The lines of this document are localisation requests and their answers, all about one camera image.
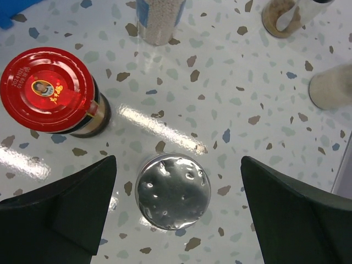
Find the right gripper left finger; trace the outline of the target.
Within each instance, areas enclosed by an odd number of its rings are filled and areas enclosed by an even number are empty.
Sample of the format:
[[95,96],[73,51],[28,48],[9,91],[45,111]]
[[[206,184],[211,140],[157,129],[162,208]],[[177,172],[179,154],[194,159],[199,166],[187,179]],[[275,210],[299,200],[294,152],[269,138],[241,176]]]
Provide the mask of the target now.
[[1,201],[1,263],[90,263],[117,175],[115,156]]

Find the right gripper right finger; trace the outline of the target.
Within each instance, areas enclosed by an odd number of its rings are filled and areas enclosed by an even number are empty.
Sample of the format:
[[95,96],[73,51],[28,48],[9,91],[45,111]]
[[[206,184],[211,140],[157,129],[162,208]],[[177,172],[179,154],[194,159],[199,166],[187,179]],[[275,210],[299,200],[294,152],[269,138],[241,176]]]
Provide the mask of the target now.
[[244,156],[241,177],[265,263],[351,263],[351,200]]

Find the silver-lid bead jar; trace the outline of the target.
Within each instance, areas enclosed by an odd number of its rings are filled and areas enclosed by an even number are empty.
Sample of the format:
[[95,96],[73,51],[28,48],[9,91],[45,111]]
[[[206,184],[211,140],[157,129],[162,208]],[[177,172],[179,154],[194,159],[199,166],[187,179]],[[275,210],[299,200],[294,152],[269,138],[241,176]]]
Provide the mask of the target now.
[[140,37],[153,46],[166,45],[178,26],[186,1],[137,0],[137,30]]
[[181,153],[158,153],[137,173],[135,200],[143,217],[163,230],[186,229],[207,211],[211,183],[202,166]]

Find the red-lid sauce jar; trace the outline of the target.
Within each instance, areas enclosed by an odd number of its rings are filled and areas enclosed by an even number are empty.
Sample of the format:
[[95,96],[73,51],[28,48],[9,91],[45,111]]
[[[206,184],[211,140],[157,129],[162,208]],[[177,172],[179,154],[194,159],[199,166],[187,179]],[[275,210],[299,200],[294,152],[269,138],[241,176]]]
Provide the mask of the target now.
[[26,128],[90,138],[102,133],[112,111],[86,65],[54,47],[29,49],[5,67],[1,100]]

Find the black-cap white spice bottle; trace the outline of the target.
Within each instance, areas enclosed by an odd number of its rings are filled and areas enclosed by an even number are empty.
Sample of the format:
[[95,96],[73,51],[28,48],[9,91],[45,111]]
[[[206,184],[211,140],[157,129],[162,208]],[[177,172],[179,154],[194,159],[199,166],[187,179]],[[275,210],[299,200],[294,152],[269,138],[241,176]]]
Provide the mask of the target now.
[[315,74],[309,83],[309,96],[323,110],[351,105],[351,63]]

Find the black-cap brown spice bottle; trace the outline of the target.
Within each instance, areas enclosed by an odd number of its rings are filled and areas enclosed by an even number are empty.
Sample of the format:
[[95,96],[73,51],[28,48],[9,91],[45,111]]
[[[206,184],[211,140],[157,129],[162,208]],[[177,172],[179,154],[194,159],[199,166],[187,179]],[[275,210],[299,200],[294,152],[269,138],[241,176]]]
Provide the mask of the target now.
[[333,0],[271,0],[262,11],[262,23],[274,37],[285,39],[316,17]]

